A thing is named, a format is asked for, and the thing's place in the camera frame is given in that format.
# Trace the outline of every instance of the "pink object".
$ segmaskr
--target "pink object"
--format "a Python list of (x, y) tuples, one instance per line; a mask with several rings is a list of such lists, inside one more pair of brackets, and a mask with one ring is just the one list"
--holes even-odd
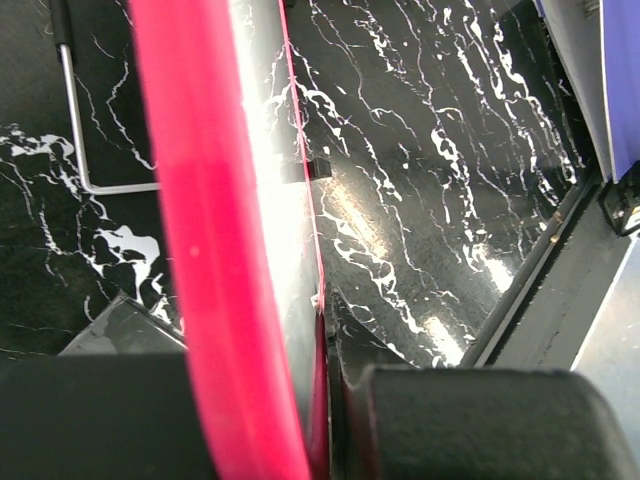
[[(189, 369), (216, 470), (224, 479), (309, 479), (229, 2), (132, 0), (131, 8)], [(316, 374), (325, 398), (314, 423), (326, 425), (323, 356)], [(312, 445), (326, 458), (326, 444), (324, 452)]]

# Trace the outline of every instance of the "pink strip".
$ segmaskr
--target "pink strip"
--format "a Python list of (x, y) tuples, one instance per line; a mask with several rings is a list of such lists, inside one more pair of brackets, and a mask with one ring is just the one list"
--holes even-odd
[(191, 379), (216, 470), (231, 480), (309, 479), (228, 0), (131, 6)]

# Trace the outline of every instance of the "metal rod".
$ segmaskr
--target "metal rod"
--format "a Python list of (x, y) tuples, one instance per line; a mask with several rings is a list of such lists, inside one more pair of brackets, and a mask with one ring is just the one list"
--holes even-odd
[(119, 195), (122, 193), (151, 192), (158, 190), (160, 188), (158, 183), (139, 183), (111, 187), (100, 187), (91, 183), (89, 167), (87, 165), (87, 155), (84, 149), (84, 137), (82, 136), (82, 122), (80, 121), (80, 107), (78, 105), (78, 92), (76, 90), (75, 74), (73, 72), (73, 59), (71, 49), (68, 45), (60, 45), (60, 58), (62, 60), (62, 70), (64, 71), (64, 83), (67, 90), (69, 114), (71, 115), (71, 130), (73, 131), (73, 143), (76, 149), (78, 174), (82, 188), (91, 195)]

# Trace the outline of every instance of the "black floor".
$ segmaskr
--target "black floor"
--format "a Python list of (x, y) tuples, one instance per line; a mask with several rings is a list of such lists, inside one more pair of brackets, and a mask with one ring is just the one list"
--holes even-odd
[[(148, 181), (128, 18), (76, 3), (94, 182)], [(0, 18), (2, 358), (58, 353), (118, 290), (175, 319), (155, 194), (81, 193), (48, 11)], [(288, 22), (309, 156), (334, 169), (327, 279), (407, 360), (456, 365), (592, 160), (534, 4), (299, 0)]]

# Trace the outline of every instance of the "black rubber grip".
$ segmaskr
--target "black rubber grip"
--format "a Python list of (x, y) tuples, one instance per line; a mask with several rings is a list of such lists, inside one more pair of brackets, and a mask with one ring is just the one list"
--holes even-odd
[(51, 12), (51, 26), (56, 47), (65, 44), (73, 50), (71, 16), (67, 0), (49, 0), (49, 11)]

